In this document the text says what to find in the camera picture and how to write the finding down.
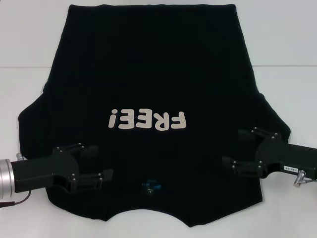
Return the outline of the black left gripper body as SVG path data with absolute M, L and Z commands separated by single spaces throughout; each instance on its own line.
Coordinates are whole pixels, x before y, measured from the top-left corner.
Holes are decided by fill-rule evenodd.
M 67 192 L 75 190 L 79 166 L 73 156 L 77 149 L 53 149 L 47 157 L 12 162 L 16 193 L 60 186 Z

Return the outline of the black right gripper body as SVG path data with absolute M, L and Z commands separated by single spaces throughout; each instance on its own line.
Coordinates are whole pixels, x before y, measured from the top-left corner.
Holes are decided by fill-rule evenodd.
M 300 171 L 309 179 L 317 179 L 316 148 L 288 144 L 276 136 L 258 146 L 256 162 L 258 177 L 262 179 L 274 172 L 297 175 Z

